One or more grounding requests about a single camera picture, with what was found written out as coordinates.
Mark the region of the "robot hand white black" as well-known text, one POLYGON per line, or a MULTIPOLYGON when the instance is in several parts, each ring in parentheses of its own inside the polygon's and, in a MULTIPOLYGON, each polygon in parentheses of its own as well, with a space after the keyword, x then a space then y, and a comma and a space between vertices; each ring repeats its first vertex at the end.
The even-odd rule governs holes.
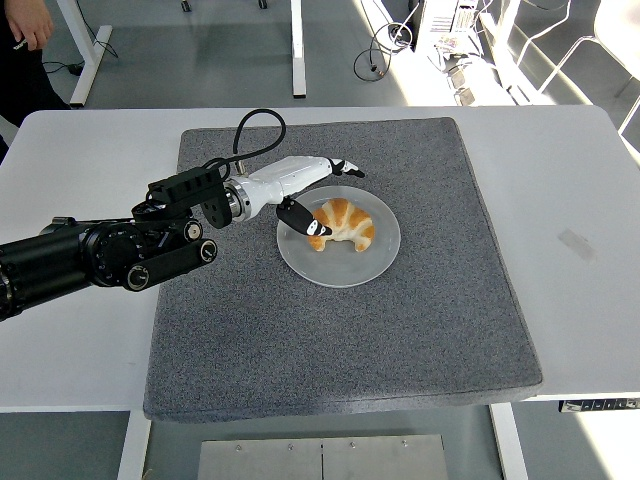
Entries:
POLYGON ((306 236, 328 236, 330 227, 292 198, 329 175, 363 178, 365 174, 349 161, 315 156, 289 156, 250 174, 234 177, 241 207, 236 221, 254 218, 265 205, 275 205, 280 221, 306 236))

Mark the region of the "person's hand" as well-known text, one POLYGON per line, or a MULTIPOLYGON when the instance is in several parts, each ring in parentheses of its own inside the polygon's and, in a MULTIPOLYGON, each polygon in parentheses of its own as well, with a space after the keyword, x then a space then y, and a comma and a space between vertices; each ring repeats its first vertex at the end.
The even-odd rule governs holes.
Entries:
POLYGON ((41 50, 46 46, 54 26, 44 1, 6 0, 4 13, 18 43, 24 43, 29 51, 41 50))

